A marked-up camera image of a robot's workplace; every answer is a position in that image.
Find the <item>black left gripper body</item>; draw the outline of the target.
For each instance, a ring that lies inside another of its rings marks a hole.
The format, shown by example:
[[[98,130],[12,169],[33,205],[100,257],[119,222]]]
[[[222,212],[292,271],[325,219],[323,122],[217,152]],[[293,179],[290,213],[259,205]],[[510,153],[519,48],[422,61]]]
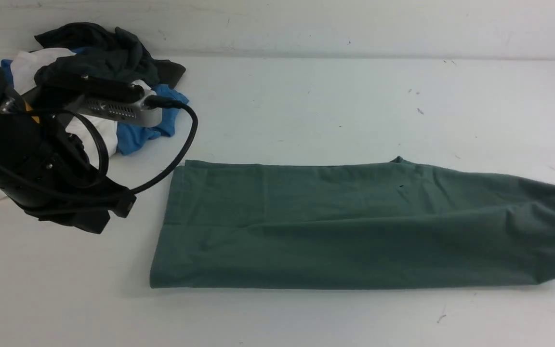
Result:
[[[128,217],[136,196],[106,176],[110,151],[94,123],[76,114],[97,152],[57,120],[66,110],[0,114],[0,190],[24,213],[101,234],[114,214]]]

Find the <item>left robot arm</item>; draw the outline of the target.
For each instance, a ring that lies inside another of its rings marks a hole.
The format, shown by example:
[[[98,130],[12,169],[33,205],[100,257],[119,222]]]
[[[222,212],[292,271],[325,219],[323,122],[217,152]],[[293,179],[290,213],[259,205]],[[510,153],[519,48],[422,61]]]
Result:
[[[0,190],[41,221],[100,234],[136,196],[106,176],[105,143],[84,116],[28,108],[0,68]]]

